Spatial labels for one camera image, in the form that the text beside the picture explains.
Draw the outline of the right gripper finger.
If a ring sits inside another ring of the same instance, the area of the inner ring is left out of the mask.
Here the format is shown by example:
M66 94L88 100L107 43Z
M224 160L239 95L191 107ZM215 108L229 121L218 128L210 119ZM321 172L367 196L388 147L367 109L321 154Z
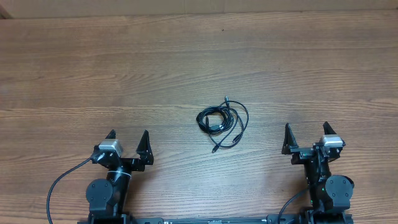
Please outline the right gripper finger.
M282 146L282 154L284 155L295 154L298 152L298 149L299 145L296 142L290 124L287 123L285 125L285 136L284 136L284 143Z
M327 121L323 123L323 129L325 135L336 134L336 132L333 130L333 128L330 126L330 124Z

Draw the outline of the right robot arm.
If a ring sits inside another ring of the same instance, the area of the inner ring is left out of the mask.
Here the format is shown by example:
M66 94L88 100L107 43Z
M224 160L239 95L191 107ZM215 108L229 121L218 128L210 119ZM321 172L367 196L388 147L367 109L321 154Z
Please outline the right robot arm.
M285 125L283 155L291 155L291 164L304 166L307 188L290 198L281 208L277 222L285 223L353 223L350 208L354 182L345 175L333 175L329 163L340 158L346 143L328 122L323 123L324 135L311 147L299 147L290 124ZM298 215L283 216L287 206L301 195L309 193L311 207L302 208Z

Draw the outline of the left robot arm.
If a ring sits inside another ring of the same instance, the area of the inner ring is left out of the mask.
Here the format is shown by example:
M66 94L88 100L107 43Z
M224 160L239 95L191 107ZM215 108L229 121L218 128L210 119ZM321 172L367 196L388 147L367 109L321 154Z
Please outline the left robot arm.
M123 157L123 147L111 132L94 146L90 160L107 168L105 179L93 180L86 189L89 203L87 223L136 223L135 218L124 210L129 183L133 172L143 172L154 163L149 132L144 131L136 149L138 158Z

